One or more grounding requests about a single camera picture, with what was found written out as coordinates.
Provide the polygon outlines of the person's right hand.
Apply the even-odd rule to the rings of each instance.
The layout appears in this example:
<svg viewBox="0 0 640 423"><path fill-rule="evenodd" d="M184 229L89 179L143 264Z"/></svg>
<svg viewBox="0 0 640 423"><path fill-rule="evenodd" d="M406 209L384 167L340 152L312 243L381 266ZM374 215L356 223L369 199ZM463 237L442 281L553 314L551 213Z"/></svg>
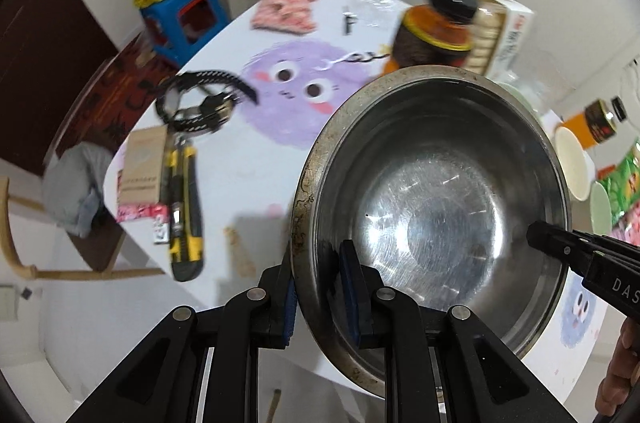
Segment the person's right hand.
<svg viewBox="0 0 640 423"><path fill-rule="evenodd" d="M627 318L620 327L620 337L606 376L599 385L596 403L597 413L612 417L616 409L628 398L631 388L639 380L639 325Z"/></svg>

